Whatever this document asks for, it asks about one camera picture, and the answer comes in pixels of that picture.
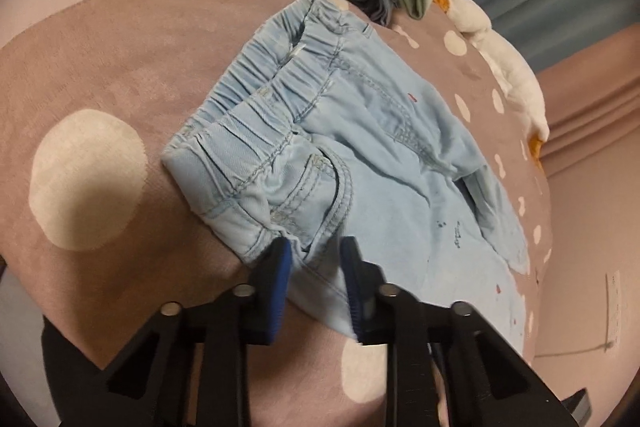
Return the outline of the light blue denim pants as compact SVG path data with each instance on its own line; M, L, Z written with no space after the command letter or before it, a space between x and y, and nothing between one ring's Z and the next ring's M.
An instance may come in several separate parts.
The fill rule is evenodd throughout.
M247 265L288 239L288 295L330 329L352 332L338 259L352 236L391 282L472 303L523 349L528 248L506 190L431 83L334 0L266 20L162 161Z

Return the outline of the white goose plush toy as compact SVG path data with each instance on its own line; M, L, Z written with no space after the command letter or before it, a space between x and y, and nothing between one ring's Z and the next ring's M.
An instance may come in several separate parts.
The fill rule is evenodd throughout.
M533 69L523 55L492 28L489 16L473 0L434 2L488 64L506 103L523 127L529 156L542 168L540 151L549 140L550 129L544 95Z

